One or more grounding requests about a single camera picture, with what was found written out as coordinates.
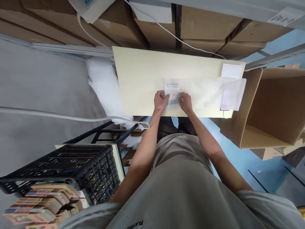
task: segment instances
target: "handwritten label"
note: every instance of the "handwritten label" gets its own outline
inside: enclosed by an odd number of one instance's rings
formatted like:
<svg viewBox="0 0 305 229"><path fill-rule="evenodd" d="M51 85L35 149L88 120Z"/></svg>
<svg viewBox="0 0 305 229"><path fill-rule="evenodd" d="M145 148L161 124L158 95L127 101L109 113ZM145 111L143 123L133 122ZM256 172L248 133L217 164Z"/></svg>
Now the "handwritten label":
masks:
<svg viewBox="0 0 305 229"><path fill-rule="evenodd" d="M281 12L279 12L274 17L270 18L267 22L278 24L282 26L286 26L291 22L296 21L297 19L303 17L305 15L305 11L297 10L291 7L286 7Z"/></svg>
<svg viewBox="0 0 305 229"><path fill-rule="evenodd" d="M82 0L82 2L86 5L89 6L94 0Z"/></svg>

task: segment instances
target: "black plastic crate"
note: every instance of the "black plastic crate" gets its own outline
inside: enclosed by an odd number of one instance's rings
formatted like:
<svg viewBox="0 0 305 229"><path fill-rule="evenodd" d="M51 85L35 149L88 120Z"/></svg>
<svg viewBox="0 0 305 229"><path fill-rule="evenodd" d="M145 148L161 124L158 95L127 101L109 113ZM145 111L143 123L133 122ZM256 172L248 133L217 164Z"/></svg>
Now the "black plastic crate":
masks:
<svg viewBox="0 0 305 229"><path fill-rule="evenodd" d="M24 196L36 182L68 183L90 205L108 202L120 184L111 145L65 145L0 178L7 193Z"/></svg>

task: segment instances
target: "hand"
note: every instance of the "hand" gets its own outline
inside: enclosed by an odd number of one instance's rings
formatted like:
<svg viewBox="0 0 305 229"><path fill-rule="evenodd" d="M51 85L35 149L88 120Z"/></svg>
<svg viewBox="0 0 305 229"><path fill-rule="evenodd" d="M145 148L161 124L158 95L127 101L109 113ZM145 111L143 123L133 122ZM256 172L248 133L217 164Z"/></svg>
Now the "hand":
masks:
<svg viewBox="0 0 305 229"><path fill-rule="evenodd" d="M188 113L193 111L192 108L192 99L188 93L181 92L179 98L179 105L181 109L188 115Z"/></svg>
<svg viewBox="0 0 305 229"><path fill-rule="evenodd" d="M163 90L157 91L157 93L155 94L155 99L154 99L155 110L163 111L167 104L168 98L169 98L169 94L167 94L165 96L165 93Z"/></svg>

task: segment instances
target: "table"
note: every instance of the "table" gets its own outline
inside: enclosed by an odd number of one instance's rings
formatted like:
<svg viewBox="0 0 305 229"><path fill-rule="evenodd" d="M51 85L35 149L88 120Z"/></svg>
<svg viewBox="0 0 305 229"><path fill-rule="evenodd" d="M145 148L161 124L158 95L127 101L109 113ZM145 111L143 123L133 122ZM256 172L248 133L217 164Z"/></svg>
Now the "table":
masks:
<svg viewBox="0 0 305 229"><path fill-rule="evenodd" d="M113 47L120 92L126 115L151 116L153 98L158 90L164 90L164 78L204 79L217 78L224 63L242 66L246 63L233 60L189 56L123 47ZM231 118L233 111L220 109L194 109L198 117ZM164 110L162 116L185 117L177 110Z"/></svg>

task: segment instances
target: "power cord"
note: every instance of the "power cord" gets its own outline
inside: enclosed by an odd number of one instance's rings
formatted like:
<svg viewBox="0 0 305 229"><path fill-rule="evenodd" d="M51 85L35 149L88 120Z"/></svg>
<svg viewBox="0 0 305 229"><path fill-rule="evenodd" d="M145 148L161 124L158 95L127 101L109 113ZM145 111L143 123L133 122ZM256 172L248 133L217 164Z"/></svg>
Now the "power cord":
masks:
<svg viewBox="0 0 305 229"><path fill-rule="evenodd" d="M105 121L109 119L120 119L123 121L132 122L134 124L144 124L147 125L147 127L142 129L149 129L149 123L146 121L130 121L125 118L111 116L111 117L105 117L105 118L99 118L99 119L87 119L87 118L78 118L70 115L65 114L57 114L57 113L51 113L51 112L45 112L45 111L37 111L37 110L29 110L29 109L21 109L21 108L8 108L8 107L0 107L1 113L14 113L14 114L23 114L23 115L38 115L38 116L46 116L46 117L53 117L53 118L61 118L61 119L70 119L70 120L76 120L76 121L87 121L87 122L98 122L98 121Z"/></svg>

